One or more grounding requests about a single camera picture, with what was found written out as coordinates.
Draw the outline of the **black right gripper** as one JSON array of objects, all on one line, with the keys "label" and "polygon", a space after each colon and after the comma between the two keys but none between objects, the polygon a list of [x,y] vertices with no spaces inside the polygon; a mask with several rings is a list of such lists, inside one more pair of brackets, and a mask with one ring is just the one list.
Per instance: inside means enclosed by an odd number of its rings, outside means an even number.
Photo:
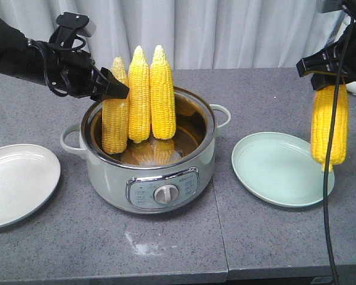
[{"label": "black right gripper", "polygon": [[[342,74],[339,85],[356,82],[356,1],[339,1],[340,8],[351,18],[353,23],[347,26],[350,32],[347,51],[342,63]],[[296,69],[300,77],[313,74],[311,85],[314,91],[319,91],[327,86],[335,86],[337,72],[341,58],[342,46],[333,43],[319,50],[313,55],[301,58],[296,63]]]}]

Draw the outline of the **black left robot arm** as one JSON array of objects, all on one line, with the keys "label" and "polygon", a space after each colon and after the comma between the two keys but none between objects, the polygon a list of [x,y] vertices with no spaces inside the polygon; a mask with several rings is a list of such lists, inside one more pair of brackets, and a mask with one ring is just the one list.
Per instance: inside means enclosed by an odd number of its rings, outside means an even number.
[{"label": "black left robot arm", "polygon": [[49,41],[26,37],[0,18],[0,74],[47,86],[59,97],[125,99],[129,88],[84,51],[96,27],[88,16],[63,12]]}]

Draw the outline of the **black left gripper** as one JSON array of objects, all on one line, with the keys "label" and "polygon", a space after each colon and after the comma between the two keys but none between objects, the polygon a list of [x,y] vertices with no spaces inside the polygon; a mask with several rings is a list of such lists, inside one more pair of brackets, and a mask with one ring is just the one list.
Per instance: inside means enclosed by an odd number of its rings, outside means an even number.
[{"label": "black left gripper", "polygon": [[129,94],[129,87],[109,69],[99,71],[84,50],[51,50],[46,56],[46,85],[59,97],[126,99]]}]

